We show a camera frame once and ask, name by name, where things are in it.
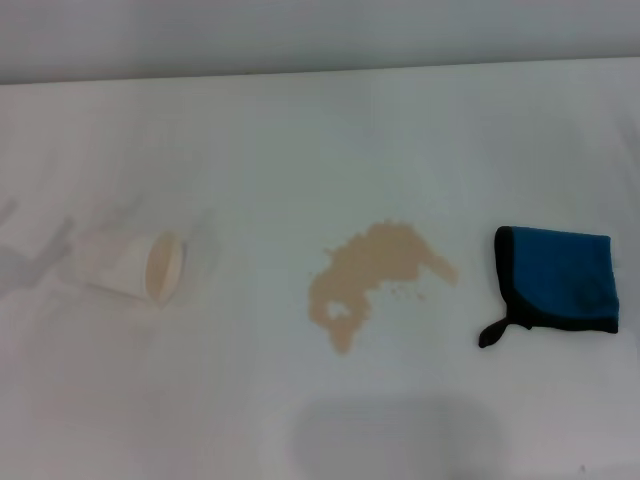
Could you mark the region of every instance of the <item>white table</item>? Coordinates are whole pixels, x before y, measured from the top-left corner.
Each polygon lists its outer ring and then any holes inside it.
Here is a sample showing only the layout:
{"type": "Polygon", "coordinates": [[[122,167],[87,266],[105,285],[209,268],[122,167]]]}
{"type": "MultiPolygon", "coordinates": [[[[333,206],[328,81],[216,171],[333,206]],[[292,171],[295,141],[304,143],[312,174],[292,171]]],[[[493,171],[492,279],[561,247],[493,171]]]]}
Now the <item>white table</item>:
{"type": "Polygon", "coordinates": [[[3,478],[637,478],[639,79],[619,59],[0,87],[6,258],[111,216],[181,232],[200,268],[161,312],[66,260],[4,295],[3,478]],[[460,283],[373,293],[339,356],[311,275],[384,219],[460,283]],[[500,225],[612,235],[621,332],[478,349],[500,225]]]}

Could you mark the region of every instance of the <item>spilled liquid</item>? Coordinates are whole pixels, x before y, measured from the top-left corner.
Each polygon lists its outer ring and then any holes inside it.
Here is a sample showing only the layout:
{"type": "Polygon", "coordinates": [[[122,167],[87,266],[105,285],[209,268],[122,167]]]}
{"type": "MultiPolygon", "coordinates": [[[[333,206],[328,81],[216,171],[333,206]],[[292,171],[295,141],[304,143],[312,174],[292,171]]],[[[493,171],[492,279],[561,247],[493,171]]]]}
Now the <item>spilled liquid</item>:
{"type": "Polygon", "coordinates": [[[456,269],[408,224],[376,223],[328,253],[331,265],[309,288],[309,315],[328,331],[340,354],[349,351],[354,334],[371,314],[367,292],[382,282],[415,281],[421,267],[451,286],[458,282],[456,269]]]}

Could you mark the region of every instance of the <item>white paper cup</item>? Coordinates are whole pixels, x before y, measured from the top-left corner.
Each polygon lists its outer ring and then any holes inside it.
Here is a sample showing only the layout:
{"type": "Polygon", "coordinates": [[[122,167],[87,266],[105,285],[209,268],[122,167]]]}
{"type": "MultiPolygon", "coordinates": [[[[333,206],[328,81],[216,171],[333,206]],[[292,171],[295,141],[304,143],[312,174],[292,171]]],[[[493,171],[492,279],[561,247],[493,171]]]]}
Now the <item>white paper cup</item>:
{"type": "Polygon", "coordinates": [[[158,305],[175,292],[183,263],[183,244],[173,232],[98,232],[84,238],[75,252],[75,270],[82,282],[158,305]]]}

